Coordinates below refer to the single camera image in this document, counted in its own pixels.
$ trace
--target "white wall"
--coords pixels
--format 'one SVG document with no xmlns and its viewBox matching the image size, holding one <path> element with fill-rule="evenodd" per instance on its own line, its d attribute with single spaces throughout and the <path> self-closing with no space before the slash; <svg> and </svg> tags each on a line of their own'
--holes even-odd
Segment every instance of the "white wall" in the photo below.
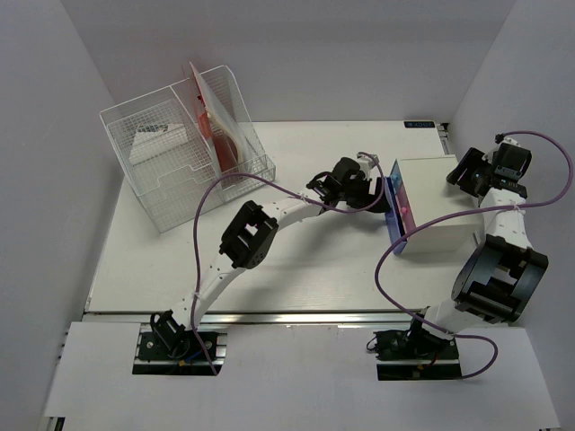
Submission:
<svg viewBox="0 0 575 431">
<path fill-rule="evenodd" d="M 575 156 L 575 3 L 518 0 L 457 110 L 457 152 L 493 147 L 495 133 L 547 133 Z M 549 198 L 566 178 L 565 161 L 544 141 L 521 138 L 534 161 L 524 183 L 532 202 Z M 575 429 L 575 190 L 553 207 L 528 211 L 528 235 L 550 266 L 522 319 L 562 426 Z"/>
<path fill-rule="evenodd" d="M 448 121 L 513 2 L 63 0 L 115 101 L 228 64 L 259 121 Z"/>
<path fill-rule="evenodd" d="M 35 430 L 119 190 L 112 105 L 58 0 L 0 12 L 0 427 Z"/>
</svg>

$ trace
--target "robotic arm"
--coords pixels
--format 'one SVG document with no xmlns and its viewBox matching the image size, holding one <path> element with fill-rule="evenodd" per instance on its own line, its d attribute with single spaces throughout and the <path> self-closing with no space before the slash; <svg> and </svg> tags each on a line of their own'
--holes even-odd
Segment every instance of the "robotic arm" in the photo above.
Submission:
<svg viewBox="0 0 575 431">
<path fill-rule="evenodd" d="M 266 258 L 277 232 L 295 222 L 320 216 L 328 207 L 345 202 L 351 208 L 363 208 L 376 202 L 383 187 L 383 179 L 377 178 L 376 192 L 369 192 L 370 172 L 377 157 L 371 159 L 359 155 L 357 160 L 343 157 L 332 172 L 317 174 L 300 192 L 301 199 L 285 198 L 263 206 L 248 201 L 240 208 L 222 235 L 219 253 L 202 275 L 199 297 L 194 312 L 194 323 L 199 326 L 201 318 L 224 289 L 246 269 L 253 269 Z M 319 207 L 306 199 L 319 199 Z M 390 210 L 382 196 L 368 211 L 384 213 Z M 151 326 L 168 352 L 181 351 L 185 340 L 184 331 L 191 327 L 190 312 L 195 292 L 190 292 L 172 310 L 153 314 Z"/>
<path fill-rule="evenodd" d="M 506 137 L 488 154 L 471 148 L 447 175 L 447 182 L 477 197 L 480 208 L 518 206 L 526 202 L 526 188 L 518 180 L 530 162 L 531 153 Z M 454 345 L 453 338 L 461 330 L 484 321 L 518 319 L 543 277 L 548 259 L 533 250 L 526 236 L 524 211 L 519 207 L 483 213 L 483 220 L 485 239 L 457 276 L 451 299 L 420 314 L 448 332 L 416 319 L 406 331 L 377 332 L 372 350 L 378 359 L 437 359 Z"/>
</svg>

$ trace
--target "black mount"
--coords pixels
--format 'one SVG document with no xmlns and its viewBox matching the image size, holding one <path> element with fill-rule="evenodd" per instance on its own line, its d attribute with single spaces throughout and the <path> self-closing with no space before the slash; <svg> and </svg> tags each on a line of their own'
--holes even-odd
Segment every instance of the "black mount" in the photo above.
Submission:
<svg viewBox="0 0 575 431">
<path fill-rule="evenodd" d="M 213 375 L 209 366 L 191 366 L 192 358 L 206 361 L 193 331 L 185 330 L 173 318 L 172 310 L 150 316 L 151 332 L 143 332 L 138 345 L 137 359 L 132 374 Z M 216 332 L 200 332 L 211 359 L 216 358 Z"/>
<path fill-rule="evenodd" d="M 369 193 L 370 180 L 361 171 L 359 163 L 349 157 L 342 157 L 333 167 L 332 172 L 322 172 L 316 175 L 307 185 L 326 205 L 335 207 L 339 202 L 346 202 L 352 208 L 363 208 L 375 202 L 382 189 L 382 179 L 376 180 L 376 193 Z M 368 209 L 370 213 L 386 213 L 391 208 L 385 195 Z"/>
<path fill-rule="evenodd" d="M 388 380 L 452 380 L 461 377 L 454 340 L 440 339 L 413 319 L 408 330 L 376 332 L 377 378 Z M 414 364 L 418 361 L 425 365 Z"/>
<path fill-rule="evenodd" d="M 541 253 L 485 235 L 459 272 L 451 298 L 457 310 L 481 315 L 489 323 L 516 321 L 548 265 Z"/>
<path fill-rule="evenodd" d="M 484 152 L 470 148 L 457 167 L 447 175 L 447 182 L 458 185 L 462 191 L 474 197 L 485 196 L 493 187 L 527 198 L 527 189 L 518 184 L 518 181 L 525 175 L 531 163 L 529 150 L 501 143 L 494 152 L 491 163 L 484 160 L 484 156 Z"/>
<path fill-rule="evenodd" d="M 278 220 L 264 213 L 261 205 L 249 200 L 224 231 L 219 252 L 232 260 L 234 268 L 255 268 L 268 255 L 278 228 Z"/>
</svg>

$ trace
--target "clear plastic organizer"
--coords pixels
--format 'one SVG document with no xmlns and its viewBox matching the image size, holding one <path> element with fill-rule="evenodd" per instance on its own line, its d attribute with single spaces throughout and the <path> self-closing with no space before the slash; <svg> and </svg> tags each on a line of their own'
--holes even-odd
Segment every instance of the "clear plastic organizer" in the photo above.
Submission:
<svg viewBox="0 0 575 431">
<path fill-rule="evenodd" d="M 190 78 L 100 114 L 130 186 L 161 233 L 191 220 L 206 189 L 222 174 L 248 172 L 275 180 L 276 167 L 253 128 L 232 71 L 218 66 L 201 75 L 249 146 L 242 162 L 225 172 L 221 172 L 215 148 L 201 135 L 193 116 Z M 224 136 L 211 120 L 210 126 L 214 138 Z M 261 185 L 250 178 L 224 180 L 212 190 L 202 213 Z"/>
</svg>

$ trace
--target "white box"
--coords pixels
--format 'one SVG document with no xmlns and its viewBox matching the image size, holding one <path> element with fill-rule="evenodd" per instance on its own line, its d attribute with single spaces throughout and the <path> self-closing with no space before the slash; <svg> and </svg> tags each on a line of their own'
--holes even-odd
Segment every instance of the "white box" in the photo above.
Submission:
<svg viewBox="0 0 575 431">
<path fill-rule="evenodd" d="M 388 198 L 394 199 L 397 226 L 390 224 L 389 217 L 387 220 L 393 241 L 403 234 L 402 231 L 409 232 L 438 217 L 476 207 L 469 195 L 446 181 L 446 176 L 456 166 L 454 155 L 395 161 L 390 177 L 393 193 Z M 481 228 L 481 215 L 453 218 L 414 234 L 394 252 L 455 251 Z"/>
</svg>

